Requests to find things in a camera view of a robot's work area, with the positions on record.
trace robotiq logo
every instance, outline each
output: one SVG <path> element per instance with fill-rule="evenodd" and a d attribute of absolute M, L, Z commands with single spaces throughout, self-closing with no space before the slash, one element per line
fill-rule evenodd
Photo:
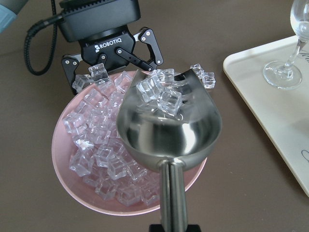
<path fill-rule="evenodd" d="M 117 38 L 117 39 L 114 39 L 114 40 L 110 40 L 106 43 L 97 44 L 97 45 L 95 45 L 96 53 L 98 53 L 100 51 L 100 49 L 102 49 L 102 48 L 109 47 L 111 45 L 121 43 L 121 42 L 122 42 L 121 38 Z"/>

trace black cable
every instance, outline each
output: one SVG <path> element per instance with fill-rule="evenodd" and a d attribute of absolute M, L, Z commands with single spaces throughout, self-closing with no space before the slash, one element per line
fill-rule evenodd
<path fill-rule="evenodd" d="M 57 39 L 57 24 L 56 24 L 56 22 L 59 21 L 60 19 L 62 19 L 62 16 L 60 14 L 59 15 L 56 14 L 55 0 L 51 0 L 51 4 L 52 4 L 53 17 L 51 17 L 47 20 L 41 20 L 41 21 L 37 22 L 36 24 L 34 24 L 28 30 L 27 36 L 26 36 L 25 42 L 24 42 L 24 59 L 25 59 L 26 67 L 29 70 L 29 72 L 31 72 L 33 75 L 36 75 L 36 76 L 39 76 L 39 75 L 46 73 L 49 70 L 49 68 L 52 64 L 53 58 L 54 58 L 55 47 L 56 47 L 56 39 Z M 47 27 L 51 24 L 54 25 L 54 29 L 53 29 L 52 44 L 51 44 L 48 62 L 46 64 L 45 68 L 43 68 L 41 71 L 35 71 L 31 66 L 30 57 L 29 57 L 31 39 L 40 30 L 44 29 L 45 27 Z"/>

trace wine glass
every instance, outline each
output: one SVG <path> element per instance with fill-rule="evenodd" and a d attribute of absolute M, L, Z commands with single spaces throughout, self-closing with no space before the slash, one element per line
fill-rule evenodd
<path fill-rule="evenodd" d="M 299 51 L 309 41 L 309 0 L 294 0 L 290 20 L 292 28 L 298 36 L 294 52 L 286 62 L 272 61 L 263 69 L 263 75 L 267 82 L 280 89 L 296 88 L 302 79 L 302 74 L 294 62 Z"/>

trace stainless steel scoop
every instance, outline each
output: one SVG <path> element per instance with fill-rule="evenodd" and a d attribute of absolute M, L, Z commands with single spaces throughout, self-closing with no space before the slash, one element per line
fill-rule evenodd
<path fill-rule="evenodd" d="M 221 131 L 221 117 L 192 70 L 178 76 L 187 80 L 191 96 L 179 109 L 177 119 L 160 110 L 153 114 L 137 110 L 141 100 L 136 83 L 145 77 L 137 71 L 133 78 L 118 114 L 118 132 L 138 163 L 161 173 L 161 223 L 165 232 L 184 232 L 188 222 L 183 171 L 209 155 Z"/>

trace pink bowl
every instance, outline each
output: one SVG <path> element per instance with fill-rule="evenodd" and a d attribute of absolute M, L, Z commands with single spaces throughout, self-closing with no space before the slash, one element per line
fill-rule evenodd
<path fill-rule="evenodd" d="M 119 74 L 113 74 L 110 78 L 115 78 L 118 75 Z M 84 183 L 82 178 L 69 169 L 70 157 L 75 154 L 77 147 L 72 141 L 71 135 L 66 132 L 62 118 L 71 112 L 90 89 L 94 87 L 96 87 L 96 85 L 90 85 L 76 95 L 64 109 L 56 124 L 52 141 L 52 160 L 60 183 L 75 200 L 100 213 L 117 216 L 132 216 L 145 214 L 159 209 L 159 201 L 150 206 L 140 202 L 130 207 L 120 204 L 115 199 L 104 201 L 94 192 L 93 187 Z M 207 159 L 205 159 L 199 166 L 184 172 L 185 190 L 188 190 L 196 181 L 205 166 L 206 160 Z"/>

